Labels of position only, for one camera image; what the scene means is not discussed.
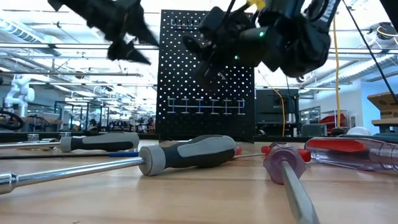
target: blue handle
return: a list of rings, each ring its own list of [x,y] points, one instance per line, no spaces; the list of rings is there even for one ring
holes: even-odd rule
[[[137,157],[138,152],[112,152],[108,157]]]

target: red plastic tip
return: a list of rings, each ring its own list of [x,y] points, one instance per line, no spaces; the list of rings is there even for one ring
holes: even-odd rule
[[[241,155],[242,154],[242,146],[236,146],[236,153],[235,156]]]
[[[262,146],[261,147],[261,153],[265,153],[265,154],[268,154],[269,152],[270,152],[270,148],[269,148],[269,146]]]
[[[311,161],[311,152],[305,149],[299,149],[298,153],[300,154],[301,158],[303,158],[304,162]]]

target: black and gray screwdriver handle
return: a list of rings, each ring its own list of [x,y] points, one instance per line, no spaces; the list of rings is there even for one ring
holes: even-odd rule
[[[152,176],[169,167],[214,167],[230,161],[235,152],[236,143],[231,137],[204,135],[169,147],[141,147],[139,157],[145,160],[145,164],[139,168],[144,175]]]
[[[108,133],[83,138],[63,137],[59,147],[62,152],[70,152],[75,149],[101,149],[108,152],[116,152],[133,149],[138,147],[138,144],[139,137],[137,133]]]

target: workbench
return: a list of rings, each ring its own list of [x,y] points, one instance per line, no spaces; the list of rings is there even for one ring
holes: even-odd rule
[[[157,141],[141,141],[155,144]],[[244,154],[268,143],[242,143]],[[302,147],[302,143],[292,143]],[[15,154],[1,150],[0,154]],[[57,152],[18,150],[19,154]],[[15,174],[117,158],[0,161]],[[0,221],[12,223],[295,223],[285,189],[273,184],[262,157],[211,169],[167,169],[155,177],[138,167],[19,187],[0,195]],[[301,181],[322,224],[397,223],[398,175],[311,163]]]

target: yellow cable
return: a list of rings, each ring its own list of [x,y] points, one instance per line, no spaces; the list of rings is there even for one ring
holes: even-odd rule
[[[398,37],[398,34],[387,34],[387,33],[385,33],[385,32],[380,31],[381,28],[382,28],[381,26],[379,26],[379,27],[377,28],[377,32],[378,32],[378,33],[380,33],[380,34],[382,34],[382,35],[385,35],[385,36],[388,36],[388,37]]]
[[[340,72],[340,65],[338,61],[338,50],[337,50],[337,34],[336,34],[336,16],[333,20],[333,38],[335,43],[335,54],[336,54],[336,104],[337,104],[337,128],[340,128],[340,98],[338,94],[338,73]]]
[[[257,10],[260,11],[262,8],[266,6],[265,0],[247,0],[246,1],[249,6],[256,5]]]
[[[266,83],[268,84],[268,86],[269,86],[272,90],[274,90],[274,91],[276,92],[276,94],[278,94],[278,96],[279,96],[279,98],[280,98],[280,103],[282,104],[282,116],[283,116],[283,119],[284,119],[284,123],[283,123],[283,126],[282,126],[282,137],[285,137],[286,118],[285,118],[285,103],[284,103],[284,99],[283,99],[282,95],[281,95],[278,91],[276,91],[276,90],[268,83],[268,81],[267,81],[267,79],[266,79],[265,77],[263,77],[263,79],[266,81]]]
[[[380,31],[380,29],[383,28],[381,26],[379,26],[376,30],[379,34],[385,35],[386,37],[393,37],[394,41],[396,42],[396,44],[398,45],[398,40],[396,39],[396,37],[398,37],[398,34],[387,34],[385,32]]]

